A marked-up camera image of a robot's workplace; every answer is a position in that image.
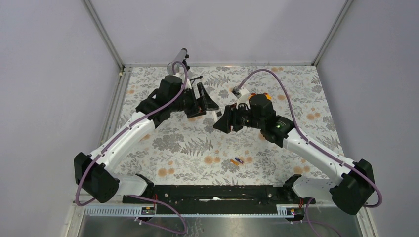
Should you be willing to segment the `blue purple battery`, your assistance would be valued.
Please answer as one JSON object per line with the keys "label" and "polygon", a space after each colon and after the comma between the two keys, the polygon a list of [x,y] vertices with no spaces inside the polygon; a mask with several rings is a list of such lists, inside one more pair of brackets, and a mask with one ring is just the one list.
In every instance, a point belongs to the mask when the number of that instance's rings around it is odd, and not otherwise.
{"label": "blue purple battery", "polygon": [[241,163],[241,164],[243,164],[243,163],[244,163],[244,161],[243,161],[243,160],[241,160],[241,159],[239,159],[239,158],[235,158],[235,160],[236,160],[237,162]]}

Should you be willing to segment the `orange battery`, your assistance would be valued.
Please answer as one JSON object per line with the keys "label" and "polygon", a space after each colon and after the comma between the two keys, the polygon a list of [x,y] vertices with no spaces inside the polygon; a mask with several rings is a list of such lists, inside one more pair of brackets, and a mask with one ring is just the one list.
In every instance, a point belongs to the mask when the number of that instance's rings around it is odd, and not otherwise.
{"label": "orange battery", "polygon": [[239,165],[239,163],[236,160],[230,159],[230,161],[235,165]]}

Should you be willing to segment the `white remote control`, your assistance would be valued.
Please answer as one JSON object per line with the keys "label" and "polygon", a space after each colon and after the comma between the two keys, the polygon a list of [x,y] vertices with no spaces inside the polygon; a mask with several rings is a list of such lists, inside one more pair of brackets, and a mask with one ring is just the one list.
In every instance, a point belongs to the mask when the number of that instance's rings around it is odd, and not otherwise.
{"label": "white remote control", "polygon": [[217,122],[222,117],[221,111],[211,111],[214,122]]}

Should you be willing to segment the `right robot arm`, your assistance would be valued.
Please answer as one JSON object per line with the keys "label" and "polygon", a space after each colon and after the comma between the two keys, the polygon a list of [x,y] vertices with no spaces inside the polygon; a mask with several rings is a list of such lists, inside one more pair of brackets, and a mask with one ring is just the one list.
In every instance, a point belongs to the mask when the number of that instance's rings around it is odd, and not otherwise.
{"label": "right robot arm", "polygon": [[287,202],[296,203],[301,198],[327,200],[343,212],[356,215],[375,191],[373,168],[368,161],[354,161],[312,140],[293,121],[276,114],[267,94],[252,94],[247,102],[240,99],[226,106],[213,127],[224,133],[243,127],[259,129],[268,142],[299,155],[327,176],[322,180],[295,175],[292,184],[283,190]]}

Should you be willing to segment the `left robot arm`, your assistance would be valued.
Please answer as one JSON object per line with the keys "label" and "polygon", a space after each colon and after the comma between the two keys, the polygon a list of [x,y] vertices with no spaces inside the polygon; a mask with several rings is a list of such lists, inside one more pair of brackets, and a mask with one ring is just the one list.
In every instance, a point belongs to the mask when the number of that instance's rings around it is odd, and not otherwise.
{"label": "left robot arm", "polygon": [[152,133],[171,113],[184,112],[187,118],[205,115],[219,110],[203,84],[197,84],[195,95],[189,80],[178,76],[165,76],[145,100],[135,108],[131,118],[99,148],[86,155],[82,152],[74,158],[75,182],[78,185],[76,203],[84,190],[99,203],[108,202],[115,195],[134,195],[140,202],[153,198],[151,184],[141,175],[131,177],[115,173],[116,166],[146,135]]}

